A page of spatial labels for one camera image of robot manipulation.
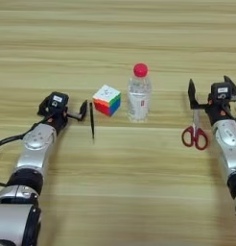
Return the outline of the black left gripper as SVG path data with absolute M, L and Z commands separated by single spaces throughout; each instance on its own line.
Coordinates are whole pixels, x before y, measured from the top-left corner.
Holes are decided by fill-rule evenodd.
M 58 110 L 48 110 L 49 98 L 46 97 L 38 106 L 37 114 L 43 117 L 42 123 L 50 125 L 53 127 L 57 134 L 63 130 L 67 123 L 68 118 L 74 118 L 78 121 L 83 121 L 87 112 L 87 100 L 85 100 L 81 107 L 79 113 L 70 113 L 68 108 L 65 107 L 62 111 Z

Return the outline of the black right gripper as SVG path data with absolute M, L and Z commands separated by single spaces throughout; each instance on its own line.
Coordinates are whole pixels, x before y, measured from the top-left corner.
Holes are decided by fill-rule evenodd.
M 190 108 L 192 110 L 205 110 L 209 117 L 211 125 L 218 121 L 233 120 L 236 123 L 236 117 L 231 114 L 230 103 L 236 102 L 236 85 L 232 80 L 224 75 L 224 81 L 231 86 L 232 97 L 230 99 L 215 99 L 213 95 L 208 95 L 206 104 L 199 104 L 196 99 L 196 89 L 193 80 L 189 81 L 188 85 L 188 98 Z

